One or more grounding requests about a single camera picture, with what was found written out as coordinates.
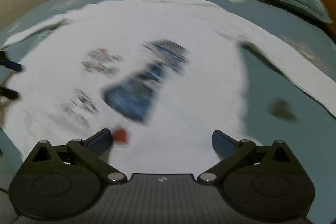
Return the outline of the white printed t-shirt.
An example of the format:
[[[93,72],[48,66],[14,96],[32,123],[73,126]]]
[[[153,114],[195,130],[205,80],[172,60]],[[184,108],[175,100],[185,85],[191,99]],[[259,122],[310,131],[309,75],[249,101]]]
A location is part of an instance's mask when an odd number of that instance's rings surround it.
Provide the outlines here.
[[[103,128],[130,141],[109,162],[125,174],[200,174],[219,159],[211,135],[245,138],[243,45],[335,113],[335,82],[257,25],[203,0],[123,0],[86,5],[10,36],[5,46],[51,30],[9,79],[21,97],[2,124],[26,158]]]

